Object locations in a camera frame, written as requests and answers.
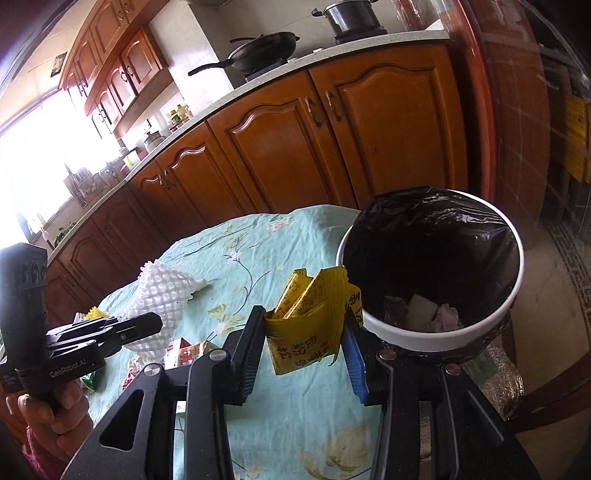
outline silver bolt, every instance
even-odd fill
[[[379,357],[382,360],[396,360],[396,352],[390,349],[380,350]]]
[[[209,352],[209,358],[211,358],[214,362],[219,362],[220,360],[224,360],[227,357],[227,353],[225,350],[218,348],[217,350]]]
[[[162,367],[158,364],[149,364],[144,367],[144,373],[149,377],[153,377],[154,375],[158,375],[160,373],[160,369]]]
[[[454,377],[456,377],[462,373],[462,367],[456,364],[448,364],[445,366],[445,371],[448,375],[453,375]]]

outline pot handle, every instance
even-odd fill
[[[200,67],[197,67],[196,69],[191,70],[187,75],[189,75],[189,76],[195,75],[196,73],[202,72],[203,70],[207,70],[207,69],[224,69],[226,67],[229,67],[232,64],[234,64],[234,60],[232,60],[232,59],[219,61],[218,63],[206,63],[205,65],[201,65]]]
[[[237,41],[242,41],[242,40],[256,40],[256,37],[238,37],[238,38],[233,38],[230,40],[230,43],[236,43]]]

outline bright window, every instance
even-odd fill
[[[73,173],[97,173],[118,157],[112,135],[101,138],[92,120],[76,111],[67,92],[59,92],[0,137],[0,248],[24,240],[15,211],[33,231],[37,214],[49,219],[70,198],[66,165]]]

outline countertop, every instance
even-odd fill
[[[143,167],[150,163],[150,161],[156,155],[162,152],[162,150],[168,147],[176,139],[178,139],[186,132],[191,130],[193,127],[201,123],[207,117],[211,116],[211,114],[215,113],[217,110],[222,109],[231,101],[236,100],[237,98],[243,95],[246,95],[248,92],[256,88],[259,88],[260,86],[266,83],[272,82],[273,80],[283,75],[287,75],[288,73],[294,72],[296,70],[310,67],[311,65],[324,60],[347,55],[349,53],[353,53],[359,50],[365,50],[367,48],[380,47],[395,43],[407,43],[426,40],[449,40],[449,34],[446,30],[424,30],[392,33],[388,35],[380,35],[379,37],[363,38],[361,40],[355,40],[349,43],[343,43],[341,45],[336,45],[334,47],[325,48],[324,50],[320,50],[316,53],[311,53],[304,57],[300,57],[299,59],[293,60],[285,65],[282,65],[281,67],[277,67],[276,69],[273,69],[270,72],[264,73],[260,77],[257,77],[256,79],[251,80],[250,82],[246,82],[244,85],[231,91],[230,93],[223,96],[216,102],[213,102],[210,106],[208,106],[201,112],[195,114],[195,116],[191,120],[189,120],[186,124],[184,124],[181,128],[176,130],[174,133],[170,134],[166,138],[166,140],[164,140],[160,145],[158,145],[154,149],[154,151],[147,155],[140,163],[135,165],[132,171],[125,177],[124,181],[120,182],[116,187],[114,187],[111,191],[105,194],[104,197],[102,197],[98,202],[96,202],[88,210],[88,212],[86,212],[84,216],[80,220],[78,220],[77,224],[72,228],[72,230],[68,232],[64,239],[58,244],[56,249],[51,253],[49,258],[47,259],[47,264],[49,265],[49,263],[51,263],[53,259],[57,258],[61,249],[65,246],[65,244],[68,243],[68,240],[72,238],[72,236],[84,224],[84,222],[88,220],[92,216],[92,214],[100,208],[101,205],[103,205],[119,189],[121,189],[126,182],[130,181],[134,177],[134,175],[136,175],[138,172],[142,170]]]

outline black wok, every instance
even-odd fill
[[[230,43],[240,40],[251,41],[230,53],[227,60],[201,65],[191,70],[189,75],[195,75],[207,69],[224,69],[229,66],[245,74],[254,73],[280,60],[287,60],[296,50],[296,42],[299,39],[292,32],[277,32],[261,35],[258,38],[234,38]]]

